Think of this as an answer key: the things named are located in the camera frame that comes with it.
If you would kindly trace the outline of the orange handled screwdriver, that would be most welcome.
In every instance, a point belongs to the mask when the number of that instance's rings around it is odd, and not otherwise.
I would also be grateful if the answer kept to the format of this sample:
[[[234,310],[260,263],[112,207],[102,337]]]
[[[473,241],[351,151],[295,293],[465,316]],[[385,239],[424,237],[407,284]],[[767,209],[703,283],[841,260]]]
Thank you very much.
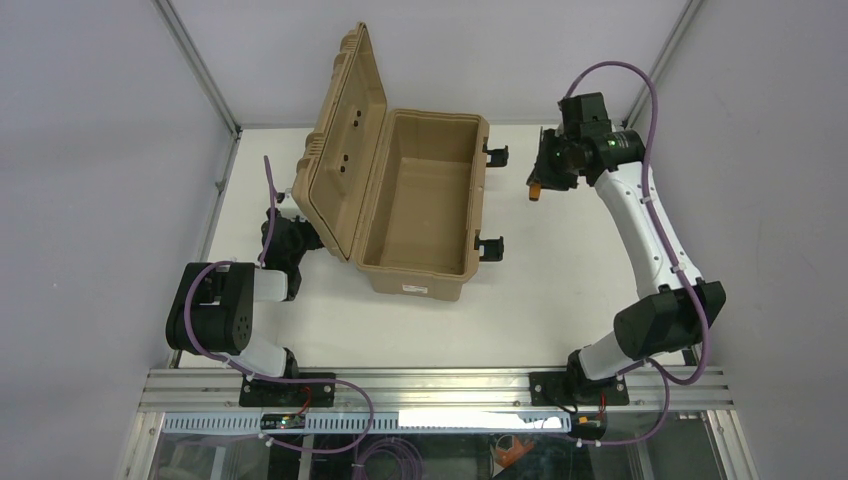
[[[533,183],[528,187],[528,199],[531,202],[537,202],[541,196],[541,185],[538,183]]]

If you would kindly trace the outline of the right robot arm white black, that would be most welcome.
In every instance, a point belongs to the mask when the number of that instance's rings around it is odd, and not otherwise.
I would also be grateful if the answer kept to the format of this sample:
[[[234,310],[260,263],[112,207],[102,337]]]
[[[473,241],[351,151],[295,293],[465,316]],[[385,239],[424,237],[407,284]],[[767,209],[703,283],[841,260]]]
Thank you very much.
[[[560,126],[540,132],[528,197],[585,182],[613,218],[634,274],[637,301],[617,313],[609,334],[573,352],[568,386],[585,389],[660,353],[702,342],[726,302],[718,281],[686,265],[656,191],[647,147],[634,130],[616,131],[601,93],[564,97]]]

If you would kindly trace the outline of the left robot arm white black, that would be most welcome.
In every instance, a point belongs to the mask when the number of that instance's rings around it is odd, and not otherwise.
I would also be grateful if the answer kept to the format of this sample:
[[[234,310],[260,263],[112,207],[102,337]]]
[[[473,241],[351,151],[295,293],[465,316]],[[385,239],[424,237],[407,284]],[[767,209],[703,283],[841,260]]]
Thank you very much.
[[[297,379],[299,367],[291,350],[254,331],[254,305],[294,300],[303,257],[323,243],[306,216],[295,210],[268,210],[261,234],[262,251],[255,263],[186,265],[165,338],[173,350],[220,361],[251,378]]]

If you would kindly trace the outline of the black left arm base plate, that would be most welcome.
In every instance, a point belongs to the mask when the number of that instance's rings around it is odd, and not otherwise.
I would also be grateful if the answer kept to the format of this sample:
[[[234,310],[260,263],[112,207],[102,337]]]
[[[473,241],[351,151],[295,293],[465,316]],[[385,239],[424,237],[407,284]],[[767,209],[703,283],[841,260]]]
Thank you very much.
[[[300,408],[332,407],[335,399],[331,372],[300,373],[302,384],[270,382],[266,380],[243,378],[238,405],[244,408]]]

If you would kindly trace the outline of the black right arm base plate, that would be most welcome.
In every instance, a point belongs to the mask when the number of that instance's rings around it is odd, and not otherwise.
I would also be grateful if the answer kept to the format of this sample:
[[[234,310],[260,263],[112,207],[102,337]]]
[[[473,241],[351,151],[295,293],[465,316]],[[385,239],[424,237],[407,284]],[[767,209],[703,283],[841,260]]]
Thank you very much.
[[[626,383],[616,378],[588,380],[577,371],[535,371],[528,374],[533,406],[626,406]]]

